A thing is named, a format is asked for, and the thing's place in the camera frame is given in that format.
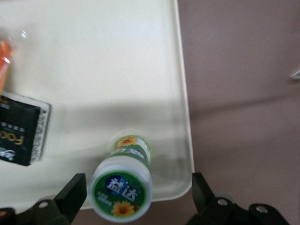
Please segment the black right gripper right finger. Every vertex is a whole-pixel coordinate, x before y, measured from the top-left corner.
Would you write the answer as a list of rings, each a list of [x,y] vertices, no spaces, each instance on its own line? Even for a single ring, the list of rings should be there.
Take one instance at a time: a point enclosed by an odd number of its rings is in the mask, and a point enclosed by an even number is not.
[[[254,203],[246,210],[212,192],[200,172],[192,174],[192,197],[197,213],[188,225],[287,225],[287,220],[274,207]]]

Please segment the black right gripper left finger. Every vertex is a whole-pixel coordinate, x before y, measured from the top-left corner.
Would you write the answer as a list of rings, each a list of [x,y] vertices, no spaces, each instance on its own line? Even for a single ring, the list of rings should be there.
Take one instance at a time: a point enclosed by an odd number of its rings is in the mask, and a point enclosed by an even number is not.
[[[77,173],[52,199],[43,199],[15,217],[16,225],[70,225],[87,198],[86,175]]]

